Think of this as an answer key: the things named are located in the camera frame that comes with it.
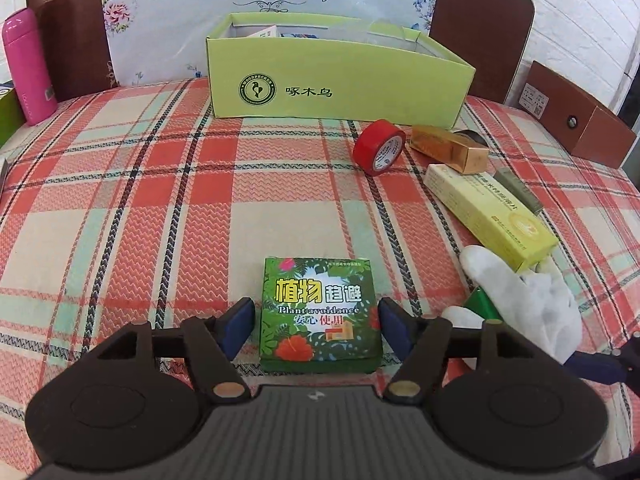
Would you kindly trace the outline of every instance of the brass screw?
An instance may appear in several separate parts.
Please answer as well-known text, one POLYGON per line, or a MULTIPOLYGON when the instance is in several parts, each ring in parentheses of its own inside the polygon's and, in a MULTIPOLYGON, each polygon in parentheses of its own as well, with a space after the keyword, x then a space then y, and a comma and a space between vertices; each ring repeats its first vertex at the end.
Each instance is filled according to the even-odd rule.
POLYGON ((235 399, 244 394, 244 386, 238 383, 220 383, 213 387, 213 393, 222 399, 235 399))
POLYGON ((420 386, 413 381, 398 381, 389 385, 389 391, 396 397, 415 397, 420 393, 420 386))

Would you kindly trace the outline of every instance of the pink bottle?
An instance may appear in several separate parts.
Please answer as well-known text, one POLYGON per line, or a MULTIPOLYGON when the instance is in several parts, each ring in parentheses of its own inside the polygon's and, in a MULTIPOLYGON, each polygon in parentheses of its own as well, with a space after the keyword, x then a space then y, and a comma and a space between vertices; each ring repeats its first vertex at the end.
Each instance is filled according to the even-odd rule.
POLYGON ((18 10, 6 19, 2 43, 27 123, 38 124, 56 111, 58 102, 44 61, 36 15, 31 9, 18 10))

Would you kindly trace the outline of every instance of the brown drawer box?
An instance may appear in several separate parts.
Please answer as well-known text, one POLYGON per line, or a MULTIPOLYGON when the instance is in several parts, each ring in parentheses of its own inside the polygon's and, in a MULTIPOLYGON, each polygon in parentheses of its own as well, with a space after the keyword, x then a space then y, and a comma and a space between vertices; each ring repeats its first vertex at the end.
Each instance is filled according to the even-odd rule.
POLYGON ((619 168, 636 134, 595 97, 534 61, 520 97, 533 115, 573 156, 619 168))

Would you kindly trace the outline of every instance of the brown box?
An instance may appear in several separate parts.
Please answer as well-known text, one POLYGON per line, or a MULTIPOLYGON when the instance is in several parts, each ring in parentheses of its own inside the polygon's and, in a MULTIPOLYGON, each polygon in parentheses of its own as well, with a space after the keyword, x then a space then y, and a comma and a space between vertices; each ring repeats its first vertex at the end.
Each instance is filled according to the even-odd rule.
POLYGON ((534 61, 520 97, 533 115, 573 156, 619 168, 636 134, 595 97, 534 61))
POLYGON ((489 163, 488 147, 436 126, 414 126, 409 146, 464 174, 482 173, 489 163))

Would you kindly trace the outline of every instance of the white brick wall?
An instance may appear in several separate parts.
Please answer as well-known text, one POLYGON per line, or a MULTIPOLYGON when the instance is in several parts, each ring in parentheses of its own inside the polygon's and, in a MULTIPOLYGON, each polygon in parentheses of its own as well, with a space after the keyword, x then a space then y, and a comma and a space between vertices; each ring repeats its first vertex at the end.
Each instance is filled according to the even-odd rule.
MULTIPOLYGON (((533 1, 536 17, 511 102, 536 59, 617 109, 630 83, 625 72, 633 75, 638 65, 640 0, 533 1)), ((24 0, 0 0, 0 20, 23 6, 24 0)), ((0 81, 8 77, 0 44, 0 81)))

